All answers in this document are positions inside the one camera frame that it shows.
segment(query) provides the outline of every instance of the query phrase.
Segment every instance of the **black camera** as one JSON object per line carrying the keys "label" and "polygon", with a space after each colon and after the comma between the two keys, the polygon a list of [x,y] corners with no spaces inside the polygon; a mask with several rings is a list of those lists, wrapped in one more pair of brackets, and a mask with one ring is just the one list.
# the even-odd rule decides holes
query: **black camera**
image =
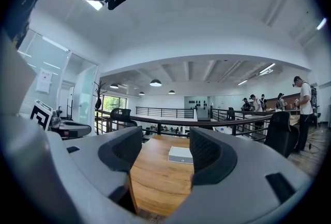
{"label": "black camera", "polygon": [[121,5],[126,0],[105,0],[104,2],[107,3],[107,7],[109,10],[114,10],[116,7]]}

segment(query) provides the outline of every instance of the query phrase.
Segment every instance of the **white t-shirt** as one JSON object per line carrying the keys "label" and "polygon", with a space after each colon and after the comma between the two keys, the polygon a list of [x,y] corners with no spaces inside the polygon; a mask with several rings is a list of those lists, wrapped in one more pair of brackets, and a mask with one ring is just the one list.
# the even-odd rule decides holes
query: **white t-shirt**
{"label": "white t-shirt", "polygon": [[[304,99],[305,96],[309,96],[311,99],[311,88],[307,82],[304,82],[301,87],[300,92],[300,101]],[[310,101],[306,102],[305,104],[300,105],[300,114],[312,114],[312,107]]]}
{"label": "white t-shirt", "polygon": [[262,107],[261,107],[261,102],[259,99],[256,98],[255,101],[253,102],[253,104],[254,104],[256,112],[263,112]]}

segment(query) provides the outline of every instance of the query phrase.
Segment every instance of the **floor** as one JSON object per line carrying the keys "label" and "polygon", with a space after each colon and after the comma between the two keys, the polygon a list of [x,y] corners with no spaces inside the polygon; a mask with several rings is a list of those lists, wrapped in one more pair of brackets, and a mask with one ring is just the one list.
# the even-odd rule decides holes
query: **floor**
{"label": "floor", "polygon": [[[329,139],[331,138],[331,131],[326,125],[322,125],[315,129],[309,128],[308,140],[306,148],[303,152],[298,154],[291,154],[288,160],[294,163],[298,168],[303,170],[309,176],[314,178],[318,173],[320,165],[326,155],[329,147]],[[154,213],[138,210],[138,215],[151,223],[162,223],[165,219],[163,216],[159,216]]]}

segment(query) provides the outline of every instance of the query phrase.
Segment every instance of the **wooden floor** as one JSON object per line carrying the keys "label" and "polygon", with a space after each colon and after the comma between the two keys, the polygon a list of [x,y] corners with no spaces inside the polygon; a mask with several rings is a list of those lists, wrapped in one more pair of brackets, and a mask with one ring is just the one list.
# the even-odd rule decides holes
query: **wooden floor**
{"label": "wooden floor", "polygon": [[[162,223],[165,216],[170,215],[190,193],[189,177],[193,173],[193,166],[168,162],[171,146],[189,147],[189,140],[167,136],[162,139],[165,137],[167,146],[162,146],[161,136],[155,136],[155,141],[144,144],[131,169],[138,215],[152,223]],[[288,160],[314,178],[328,150],[330,138],[331,131],[326,125],[318,129],[310,127],[305,151],[299,155],[291,154]],[[161,209],[164,206],[161,203],[167,205],[166,209]]]}

